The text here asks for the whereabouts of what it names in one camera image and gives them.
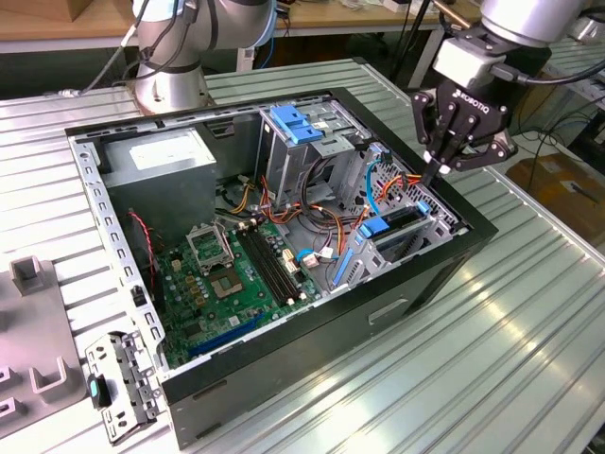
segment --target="yellow wire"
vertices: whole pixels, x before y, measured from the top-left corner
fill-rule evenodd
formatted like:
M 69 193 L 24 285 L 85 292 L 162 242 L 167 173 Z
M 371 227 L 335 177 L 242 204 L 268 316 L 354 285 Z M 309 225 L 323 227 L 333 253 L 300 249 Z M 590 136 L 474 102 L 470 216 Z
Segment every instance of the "yellow wire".
M 231 210 L 231 213 L 236 215 L 237 213 L 241 213 L 246 208 L 246 203 L 248 202 L 248 191 L 250 191 L 250 187 L 246 184 L 246 188 L 244 189 L 244 196 L 242 197 L 242 201 L 237 205 L 237 208 Z

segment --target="workbench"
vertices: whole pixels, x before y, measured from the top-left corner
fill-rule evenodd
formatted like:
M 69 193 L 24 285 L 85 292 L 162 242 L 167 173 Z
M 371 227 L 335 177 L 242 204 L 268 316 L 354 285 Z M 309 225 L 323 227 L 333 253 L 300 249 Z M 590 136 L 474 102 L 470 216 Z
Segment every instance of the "workbench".
M 481 17 L 478 7 L 470 0 L 458 0 L 453 8 L 471 22 Z M 400 31 L 405 17 L 404 12 L 395 13 L 381 6 L 352 10 L 343 7 L 338 0 L 326 3 L 299 1 L 291 6 L 287 25 L 278 19 L 274 36 Z M 410 13 L 407 29 L 411 28 L 414 19 L 415 15 Z M 0 10 L 0 54 L 117 47 L 133 22 L 128 0 L 93 0 L 73 23 Z M 439 17 L 435 14 L 424 17 L 421 30 L 432 30 L 432 33 L 412 77 L 412 86 L 420 86 L 443 37 Z M 130 40 L 130 45 L 137 45 L 136 36 Z M 252 69 L 253 60 L 253 49 L 240 49 L 237 70 Z
M 421 151 L 408 98 L 368 65 L 314 63 L 208 85 L 218 104 L 343 86 Z M 82 364 L 90 343 L 133 326 L 63 130 L 137 115 L 124 88 L 0 102 L 0 266 L 28 254 L 54 260 Z M 448 180 L 499 229 L 493 241 L 431 304 L 186 452 L 582 451 L 605 421 L 605 260 L 495 170 Z M 110 449 L 88 399 L 0 441 L 7 453 L 175 446 L 162 413 Z
M 584 71 L 603 61 L 605 43 L 582 44 L 571 38 L 563 38 L 550 46 L 552 57 L 544 66 L 543 71 L 552 78 L 564 78 Z M 569 83 L 569 95 L 563 96 L 555 109 L 560 112 L 570 100 L 572 92 L 584 97 L 588 101 L 595 101 L 595 106 L 605 109 L 605 71 L 601 71 L 591 78 Z

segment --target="ram slot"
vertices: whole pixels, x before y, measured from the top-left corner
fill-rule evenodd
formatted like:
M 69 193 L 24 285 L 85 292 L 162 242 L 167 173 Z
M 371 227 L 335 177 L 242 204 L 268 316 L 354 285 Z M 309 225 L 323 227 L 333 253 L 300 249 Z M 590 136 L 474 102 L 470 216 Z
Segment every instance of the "ram slot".
M 289 299 L 296 300 L 299 292 L 265 238 L 248 231 L 238 234 L 238 240 L 278 304 L 284 306 Z

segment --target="computer chip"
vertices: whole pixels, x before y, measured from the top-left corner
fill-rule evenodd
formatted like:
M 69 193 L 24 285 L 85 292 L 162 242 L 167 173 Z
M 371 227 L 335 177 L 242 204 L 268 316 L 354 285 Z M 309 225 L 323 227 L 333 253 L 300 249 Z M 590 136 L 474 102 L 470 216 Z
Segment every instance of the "computer chip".
M 215 272 L 209 276 L 210 284 L 220 299 L 242 291 L 244 286 L 233 268 Z
M 201 332 L 201 327 L 198 322 L 187 325 L 182 329 L 185 332 L 185 336 L 192 338 Z

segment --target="expansion slot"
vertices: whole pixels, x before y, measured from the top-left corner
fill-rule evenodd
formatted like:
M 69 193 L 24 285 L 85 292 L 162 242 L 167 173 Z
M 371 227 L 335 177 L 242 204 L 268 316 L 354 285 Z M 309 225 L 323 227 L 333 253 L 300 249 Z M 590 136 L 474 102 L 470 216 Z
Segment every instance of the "expansion slot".
M 190 358 L 194 358 L 197 355 L 203 355 L 204 353 L 210 352 L 215 348 L 220 347 L 228 342 L 231 342 L 237 338 L 241 338 L 245 334 L 250 333 L 256 328 L 256 325 L 265 317 L 265 314 L 260 314 L 254 317 L 252 320 L 239 325 L 237 328 L 232 329 L 231 331 L 227 331 L 219 336 L 216 336 L 214 339 L 210 339 L 206 342 L 203 342 L 199 345 L 196 345 L 193 348 L 187 350 Z
M 265 238 L 257 231 L 242 232 L 237 235 L 237 238 L 278 304 L 281 306 L 293 304 L 300 292 L 273 254 Z

